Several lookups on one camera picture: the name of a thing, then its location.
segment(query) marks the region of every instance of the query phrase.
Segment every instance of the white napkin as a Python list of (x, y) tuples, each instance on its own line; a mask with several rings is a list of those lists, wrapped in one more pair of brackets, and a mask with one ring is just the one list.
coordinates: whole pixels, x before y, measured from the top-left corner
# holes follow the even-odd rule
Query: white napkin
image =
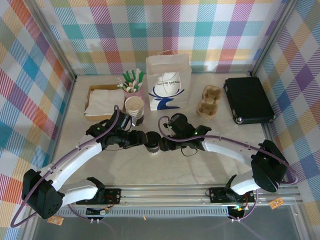
[(125, 95), (122, 89), (96, 89), (90, 94), (89, 105), (84, 114), (86, 116), (112, 115), (114, 113), (114, 106), (118, 105), (122, 110), (124, 101)]

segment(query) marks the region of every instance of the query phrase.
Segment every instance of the metal bracket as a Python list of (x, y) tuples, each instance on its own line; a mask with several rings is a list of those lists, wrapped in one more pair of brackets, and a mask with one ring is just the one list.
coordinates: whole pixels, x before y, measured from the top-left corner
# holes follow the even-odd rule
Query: metal bracket
[(121, 200), (120, 188), (106, 188), (104, 189), (103, 201), (95, 199), (77, 201), (77, 205), (118, 205)]
[[(210, 203), (211, 204), (221, 204), (221, 203), (232, 203), (226, 194), (225, 188), (224, 187), (210, 187), (209, 188), (209, 196), (210, 196)], [(245, 204), (248, 203), (254, 203), (255, 202), (255, 197), (254, 197), (254, 192), (249, 191), (241, 199), (239, 199), (237, 202), (240, 204)]]
[(245, 215), (245, 210), (244, 209), (237, 209), (234, 206), (228, 206), (228, 213), (229, 213), (228, 218), (230, 218), (230, 219), (232, 219), (230, 216), (232, 216), (234, 218), (242, 218)]

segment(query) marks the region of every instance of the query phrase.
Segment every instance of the paper cup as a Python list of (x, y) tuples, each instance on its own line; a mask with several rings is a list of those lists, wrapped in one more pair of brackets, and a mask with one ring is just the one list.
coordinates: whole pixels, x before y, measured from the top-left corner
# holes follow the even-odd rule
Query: paper cup
[(124, 102), (126, 112), (132, 116), (132, 124), (139, 126), (144, 122), (144, 101), (139, 96), (131, 96)]

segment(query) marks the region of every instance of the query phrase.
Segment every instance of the glass panel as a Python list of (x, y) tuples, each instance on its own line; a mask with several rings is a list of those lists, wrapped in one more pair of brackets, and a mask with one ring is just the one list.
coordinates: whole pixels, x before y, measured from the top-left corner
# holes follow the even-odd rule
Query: glass panel
[(67, 217), (62, 226), (40, 219), (34, 240), (108, 239), (108, 240), (298, 240), (299, 235), (290, 206), (275, 210), (258, 206), (241, 223), (226, 217), (146, 218), (106, 217), (100, 224), (90, 224), (77, 217)]

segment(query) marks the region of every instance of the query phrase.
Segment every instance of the black briefcase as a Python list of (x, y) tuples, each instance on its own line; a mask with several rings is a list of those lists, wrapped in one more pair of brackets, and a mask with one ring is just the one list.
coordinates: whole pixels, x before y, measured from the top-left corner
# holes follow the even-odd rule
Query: black briefcase
[(223, 88), (236, 124), (273, 121), (274, 111), (258, 77), (228, 78)]

